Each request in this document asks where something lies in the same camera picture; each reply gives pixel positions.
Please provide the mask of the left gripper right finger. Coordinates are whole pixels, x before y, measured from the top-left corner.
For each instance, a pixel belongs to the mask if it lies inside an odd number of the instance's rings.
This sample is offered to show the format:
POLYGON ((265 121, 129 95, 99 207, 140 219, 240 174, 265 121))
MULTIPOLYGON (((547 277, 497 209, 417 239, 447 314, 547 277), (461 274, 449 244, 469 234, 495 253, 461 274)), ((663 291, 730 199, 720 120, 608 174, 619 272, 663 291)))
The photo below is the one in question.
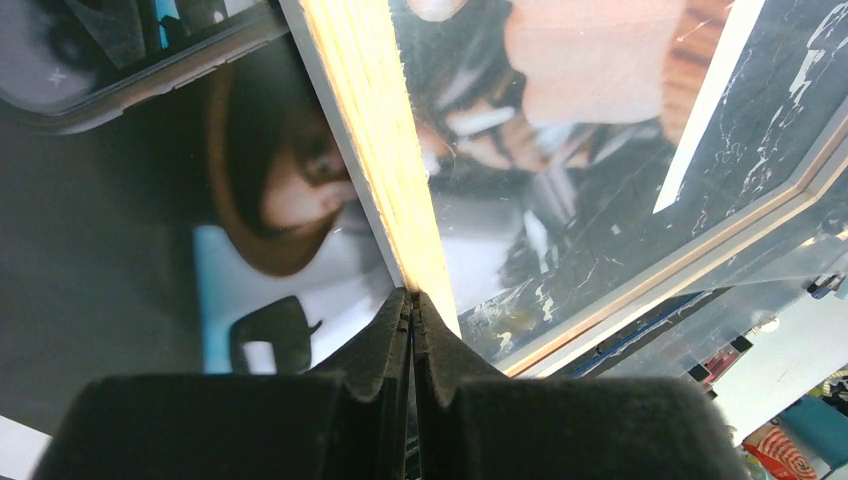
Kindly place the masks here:
POLYGON ((669 378, 512 379, 413 297, 411 345, 426 479, 743 479, 698 387, 669 378))

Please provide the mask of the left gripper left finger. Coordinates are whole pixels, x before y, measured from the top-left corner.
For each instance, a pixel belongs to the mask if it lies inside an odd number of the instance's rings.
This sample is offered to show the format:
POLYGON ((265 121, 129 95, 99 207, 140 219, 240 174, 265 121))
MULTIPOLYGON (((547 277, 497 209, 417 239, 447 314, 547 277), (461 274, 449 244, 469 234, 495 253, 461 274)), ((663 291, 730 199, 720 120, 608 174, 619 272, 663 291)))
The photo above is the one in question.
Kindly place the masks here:
POLYGON ((37 479, 401 479, 410 293, 298 375, 115 376, 86 386, 37 479))

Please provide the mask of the black marble pattern mat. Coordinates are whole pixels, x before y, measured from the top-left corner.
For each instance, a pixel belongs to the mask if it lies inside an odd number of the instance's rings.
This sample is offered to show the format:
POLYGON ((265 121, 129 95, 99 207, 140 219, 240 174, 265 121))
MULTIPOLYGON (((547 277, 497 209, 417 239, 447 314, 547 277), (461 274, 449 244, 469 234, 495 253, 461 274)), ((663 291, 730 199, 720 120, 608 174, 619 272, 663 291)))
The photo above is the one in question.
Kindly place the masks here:
POLYGON ((544 375, 726 265, 796 215, 845 162, 847 5, 768 1, 711 113, 678 145, 658 121, 585 130, 525 193, 506 290, 461 316, 511 375, 544 375))

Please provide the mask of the printed photo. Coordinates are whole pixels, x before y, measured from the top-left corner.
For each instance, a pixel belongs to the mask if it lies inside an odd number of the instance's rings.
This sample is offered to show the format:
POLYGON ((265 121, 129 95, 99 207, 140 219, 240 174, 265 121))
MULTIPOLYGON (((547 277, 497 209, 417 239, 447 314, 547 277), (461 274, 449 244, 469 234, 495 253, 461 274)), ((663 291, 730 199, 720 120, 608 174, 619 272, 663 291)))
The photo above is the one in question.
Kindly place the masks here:
POLYGON ((128 374, 292 375, 398 284, 278 1, 1 5, 1 464, 128 374))

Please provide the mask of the wooden picture frame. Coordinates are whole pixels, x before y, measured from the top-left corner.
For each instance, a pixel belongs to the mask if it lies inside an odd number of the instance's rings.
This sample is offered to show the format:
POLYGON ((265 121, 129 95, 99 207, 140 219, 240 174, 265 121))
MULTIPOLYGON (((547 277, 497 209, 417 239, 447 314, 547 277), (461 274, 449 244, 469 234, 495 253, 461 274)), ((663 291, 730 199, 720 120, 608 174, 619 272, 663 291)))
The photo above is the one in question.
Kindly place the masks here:
MULTIPOLYGON (((427 295, 448 329, 462 340, 430 176, 392 20, 392 2, 286 1, 282 7, 343 157, 352 168, 378 242, 391 263, 391 273, 412 297, 427 295)), ((845 175, 847 136, 836 143, 832 153, 845 162, 845 168, 832 175, 810 174, 807 180, 812 188, 791 218, 845 175)), ((791 218, 734 256, 726 265, 728 282, 717 288, 734 283, 755 249, 791 218)), ((592 342, 544 375, 511 375, 482 358, 510 376, 547 376, 631 324, 592 342)))

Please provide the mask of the clear plastic sheet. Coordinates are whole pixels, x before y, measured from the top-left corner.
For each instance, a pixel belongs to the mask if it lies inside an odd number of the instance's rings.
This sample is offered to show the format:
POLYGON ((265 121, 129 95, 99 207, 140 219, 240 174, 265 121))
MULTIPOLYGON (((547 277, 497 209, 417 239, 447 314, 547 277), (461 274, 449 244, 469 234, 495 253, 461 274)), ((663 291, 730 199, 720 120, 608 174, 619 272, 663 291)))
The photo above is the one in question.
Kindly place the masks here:
POLYGON ((780 201, 847 97, 843 1, 394 1, 461 339, 510 372, 780 201))

